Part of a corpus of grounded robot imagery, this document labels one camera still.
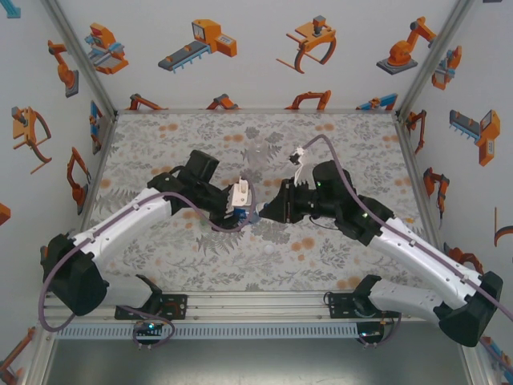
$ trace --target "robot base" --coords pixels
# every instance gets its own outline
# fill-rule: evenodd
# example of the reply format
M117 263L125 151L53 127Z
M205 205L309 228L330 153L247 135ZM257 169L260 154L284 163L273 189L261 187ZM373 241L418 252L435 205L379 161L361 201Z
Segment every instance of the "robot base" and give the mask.
M185 319L187 312L187 295L185 294L162 294L162 307L159 316L169 321ZM140 320L145 319L137 314L127 312L120 307L115 308L114 319L118 320Z
M381 319L397 318L399 313L395 311L381 311L376 309L370 302L360 303L354 293L326 293L325 302L329 306L329 317L331 319L347 318L369 318Z
M410 68L416 67L418 63L411 59L408 64L404 66L391 66L388 64L388 59L383 59L376 63L378 67L380 67L384 72L387 72L391 75L398 74L399 72L403 72L409 70Z
M79 93L79 72L77 70L73 71L73 75L75 75L75 83L72 88L66 88L66 97L70 98L73 95L77 95Z

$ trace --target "orange robot arm illustration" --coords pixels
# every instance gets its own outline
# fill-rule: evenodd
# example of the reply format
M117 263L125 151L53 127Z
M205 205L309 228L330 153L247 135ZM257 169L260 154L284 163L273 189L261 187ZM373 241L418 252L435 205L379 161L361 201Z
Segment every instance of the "orange robot arm illustration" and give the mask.
M16 374L9 370L9 367L15 361L15 359L22 353L23 349L32 341L35 334L35 327L31 327L27 332L25 338L9 353L6 359L0 361L0 380L6 385L16 385L18 383L18 377L21 374L20 369Z
M415 155L424 147L424 130L426 129L426 110L420 111L417 115L410 112L408 119L406 120L406 128L411 134L412 131L417 127L417 122L420 120L420 138L418 139L418 145L415 149Z
M296 99L292 102L290 106L288 106L285 110L299 110L299 105L305 99L319 99L319 103L317 105L317 110L324 110L326 108L326 104L329 102L329 98L331 97L331 90L326 92L306 92L304 94L300 94L296 96Z
M130 107L126 109L130 111L139 110L139 106L141 104L152 110L167 110L167 108L162 108L158 104L150 102L148 99L143 98L139 94L133 94L130 96Z
M80 215L83 211L83 206L86 201L88 184L85 184L83 187L81 187L80 184L76 183L73 179L73 167L75 166L75 162L79 164L80 168L86 174L87 183L91 183L91 174L89 173L89 170L87 169L77 149L72 147L71 158L67 164L67 181L71 186L71 195L73 196L73 200L77 203L77 214Z
M426 186L427 196L431 197L434 192L434 184L438 182L438 194L436 198L436 205L440 213L440 227L442 227L443 213L446 210L446 192L449 187L449 179L445 175L435 174L432 167L429 167L424 172L424 185Z
M69 98L73 95L77 95L79 93L79 72L77 70L71 71L61 56L63 52L67 52L66 47L64 44L53 44L51 40L48 40L48 51L57 59L57 63L59 63L57 73L59 74L61 82L66 86L66 97Z
M443 244L443 251L453 261L456 261L457 263L461 264L465 262L470 262L474 266L475 271L477 271L480 274L484 274L483 264L474 254L464 253L459 247L454 247L453 249L451 249L447 243Z
M390 49L390 56L377 62L376 65L391 75L416 67L418 63L411 58L411 53L417 44L418 37L422 36L427 40L429 47L431 47L434 38L436 38L436 34L426 26L425 22L426 18L424 17L412 22L408 39L395 43Z

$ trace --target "small white object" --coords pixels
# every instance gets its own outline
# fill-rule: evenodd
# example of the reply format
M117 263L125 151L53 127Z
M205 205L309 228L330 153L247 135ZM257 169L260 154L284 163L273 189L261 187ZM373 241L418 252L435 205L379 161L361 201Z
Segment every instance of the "small white object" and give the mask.
M231 191L232 207L244 206L251 204L251 196L249 195L248 181L239 178L239 183L235 183Z
M257 136L249 142L248 165L253 171L260 170L267 164L269 144L262 136Z
M274 253L274 246L273 245L265 245L264 253L266 253L267 255L271 255L272 253Z
M299 158L297 159L297 163L299 163L299 168L294 173L294 186L297 186L297 184L301 181L301 171L307 163L306 150L303 147L298 147L296 148L296 151L294 151L294 153L292 154L292 156L295 155L299 155Z

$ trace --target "gray leaf pattern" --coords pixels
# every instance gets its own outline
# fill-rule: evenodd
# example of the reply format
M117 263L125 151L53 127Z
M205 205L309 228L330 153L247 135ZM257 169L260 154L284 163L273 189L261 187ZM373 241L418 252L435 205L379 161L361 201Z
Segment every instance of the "gray leaf pattern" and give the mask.
M120 115L90 226L129 203L155 175L185 164L193 149L220 161L215 186L225 188L244 173L255 184L256 200L270 201L281 179L296 171L290 153L319 133L333 141L360 194L379 199L426 236L393 116L362 114ZM268 162L251 169L248 144L257 136L269 144ZM308 159L306 173L331 155L321 143L310 148ZM318 223L333 226L333 221ZM271 253L265 252L267 245ZM422 287L396 261L307 219L295 225L261 220L228 234L213 232L190 209L139 234L107 263L107 271L144 274L165 291L336 290L366 274Z

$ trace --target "black mounting bracket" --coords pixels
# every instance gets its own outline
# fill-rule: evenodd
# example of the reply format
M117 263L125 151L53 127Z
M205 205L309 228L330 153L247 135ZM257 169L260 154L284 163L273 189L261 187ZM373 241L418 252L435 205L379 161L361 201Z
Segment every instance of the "black mounting bracket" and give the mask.
M162 306L158 315L166 318L169 321L176 319L185 319L187 313L187 299L186 294L162 294ZM118 320L140 320L145 319L140 315L130 313L120 307L115 308L114 319Z
M377 308L368 309L358 308L357 303L354 301L353 293L331 293L328 292L324 296L325 304L329 307L329 316L332 319L345 319L345 318L368 318L368 319L381 319L381 318L397 318L399 313L395 311L382 312Z

